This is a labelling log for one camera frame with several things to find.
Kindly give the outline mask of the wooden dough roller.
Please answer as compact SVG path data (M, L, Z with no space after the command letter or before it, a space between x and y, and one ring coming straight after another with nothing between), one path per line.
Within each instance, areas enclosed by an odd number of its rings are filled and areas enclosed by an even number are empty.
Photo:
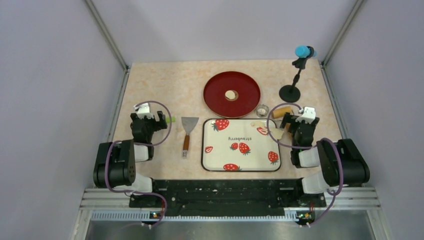
M288 133L293 132L292 123L294 122L294 113L290 106L281 107L272 111L271 117L278 129L284 129Z

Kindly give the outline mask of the metal dough scraper wooden handle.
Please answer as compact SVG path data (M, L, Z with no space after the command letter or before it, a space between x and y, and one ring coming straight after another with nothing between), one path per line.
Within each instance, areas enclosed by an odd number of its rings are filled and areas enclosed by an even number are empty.
M185 137L184 137L183 146L182 146L183 158L186 158L188 156L189 147L190 147L190 134L196 127L198 121L199 121L198 117L187 117L187 116L181 117L182 127L185 131Z

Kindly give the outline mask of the red round lacquer plate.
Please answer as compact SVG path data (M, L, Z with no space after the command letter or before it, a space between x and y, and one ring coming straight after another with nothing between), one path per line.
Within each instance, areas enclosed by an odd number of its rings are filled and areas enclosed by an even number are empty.
M238 71L221 72L208 80L203 89L206 106L216 115L241 118L259 105L261 90L249 75Z

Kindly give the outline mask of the strawberry print rectangular tray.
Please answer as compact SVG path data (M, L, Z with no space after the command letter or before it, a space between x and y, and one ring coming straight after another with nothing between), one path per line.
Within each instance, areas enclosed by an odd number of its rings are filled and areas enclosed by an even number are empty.
M266 128L251 126L262 121ZM282 165L273 120L208 119L202 126L202 167L211 172L275 172Z

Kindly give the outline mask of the white dough lump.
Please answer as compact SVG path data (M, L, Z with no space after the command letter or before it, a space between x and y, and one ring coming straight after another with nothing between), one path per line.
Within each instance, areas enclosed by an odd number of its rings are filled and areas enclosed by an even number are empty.
M230 102L236 101L239 98L239 94L235 90L227 90L224 96L225 96L225 99Z

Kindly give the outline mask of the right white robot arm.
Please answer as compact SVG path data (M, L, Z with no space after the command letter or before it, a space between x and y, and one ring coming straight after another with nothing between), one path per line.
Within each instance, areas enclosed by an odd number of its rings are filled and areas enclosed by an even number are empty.
M292 148L291 163L298 169L319 167L320 171L296 181L293 200L299 206L307 206L314 195L344 185L361 185L370 180L370 169L350 138L337 142L324 139L313 146L313 134L319 118L302 119L285 113L281 126L289 125Z

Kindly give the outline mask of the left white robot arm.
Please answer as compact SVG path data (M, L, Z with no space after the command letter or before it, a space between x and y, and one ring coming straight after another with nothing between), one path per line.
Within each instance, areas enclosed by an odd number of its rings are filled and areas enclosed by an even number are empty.
M164 113L158 111L157 116L158 120L151 113L131 113L132 139L99 144L93 169L93 182L97 188L142 192L141 200L149 207L160 202L161 194L153 188L153 179L136 170L137 162L151 161L154 157L154 133L168 128Z

